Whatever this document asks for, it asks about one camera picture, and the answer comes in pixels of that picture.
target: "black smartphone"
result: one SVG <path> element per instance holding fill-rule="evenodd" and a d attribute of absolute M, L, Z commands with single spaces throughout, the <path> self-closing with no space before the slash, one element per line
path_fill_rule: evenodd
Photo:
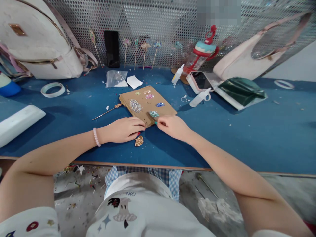
<path fill-rule="evenodd" d="M 109 68 L 119 68 L 119 33 L 104 31 L 106 59 Z"/>
<path fill-rule="evenodd" d="M 208 81 L 207 77 L 205 76 L 204 72 L 191 72 L 191 75 L 193 76 L 195 82 L 197 83 L 197 86 L 199 89 L 205 90 L 208 88 L 212 88 L 212 85 Z"/>

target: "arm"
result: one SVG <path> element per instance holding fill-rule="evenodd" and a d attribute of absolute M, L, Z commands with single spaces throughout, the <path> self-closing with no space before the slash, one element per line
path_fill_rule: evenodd
<path fill-rule="evenodd" d="M 133 140 L 144 131 L 139 118 L 121 118 L 97 129 L 100 144 Z M 0 184 L 0 222 L 24 210 L 54 207 L 53 175 L 78 156 L 96 146 L 94 133 L 89 131 L 47 144 L 19 158 Z"/>
<path fill-rule="evenodd" d="M 249 236 L 264 229 L 293 237 L 313 236 L 299 215 L 264 178 L 192 131 L 181 118 L 163 116 L 158 119 L 157 126 L 168 135 L 191 145 L 234 191 Z"/>

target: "perforated metal panel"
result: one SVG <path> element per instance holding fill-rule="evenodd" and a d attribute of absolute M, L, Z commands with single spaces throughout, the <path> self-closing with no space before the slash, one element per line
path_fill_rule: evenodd
<path fill-rule="evenodd" d="M 49 0 L 59 11 L 77 37 L 81 47 L 97 53 L 89 37 L 93 29 L 97 38 L 97 49 L 101 61 L 106 64 L 104 31 L 114 30 L 120 37 L 120 61 L 124 63 L 124 38 L 130 39 L 127 47 L 126 64 L 134 65 L 136 48 L 134 40 L 140 44 L 147 41 L 153 46 L 155 41 L 162 42 L 158 49 L 155 65 L 159 67 L 178 67 L 199 40 L 205 39 L 210 25 L 197 24 L 197 0 Z M 252 37 L 271 22 L 292 16 L 303 11 L 315 11 L 315 0 L 248 0 L 242 1 L 240 26 L 217 26 L 214 44 L 220 47 L 216 58 L 205 62 L 202 69 L 211 71 L 214 65 L 236 46 Z M 282 47 L 289 41 L 299 19 L 273 28 L 257 44 L 252 53 L 258 58 Z M 316 16 L 312 15 L 307 27 L 290 48 L 272 67 L 282 63 L 316 40 Z M 145 66 L 151 66 L 155 48 L 146 53 Z M 143 66 L 144 52 L 137 50 L 136 64 Z"/>

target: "green leather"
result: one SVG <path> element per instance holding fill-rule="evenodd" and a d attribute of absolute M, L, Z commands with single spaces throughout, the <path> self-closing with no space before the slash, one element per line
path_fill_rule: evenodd
<path fill-rule="evenodd" d="M 267 98 L 267 94 L 255 82 L 241 77 L 230 78 L 220 84 L 218 88 L 243 106 L 256 98 Z"/>

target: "white glue bottle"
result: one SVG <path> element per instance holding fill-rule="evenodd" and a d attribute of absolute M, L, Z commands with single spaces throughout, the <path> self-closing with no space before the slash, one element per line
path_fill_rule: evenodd
<path fill-rule="evenodd" d="M 183 72 L 183 67 L 184 67 L 184 64 L 182 64 L 182 66 L 177 70 L 177 73 L 174 75 L 173 79 L 172 79 L 172 83 L 173 85 L 175 86 Z"/>
<path fill-rule="evenodd" d="M 207 89 L 206 91 L 202 91 L 200 94 L 198 94 L 191 102 L 191 107 L 196 107 L 199 103 L 202 102 L 202 100 L 209 101 L 211 99 L 210 90 L 212 88 Z"/>

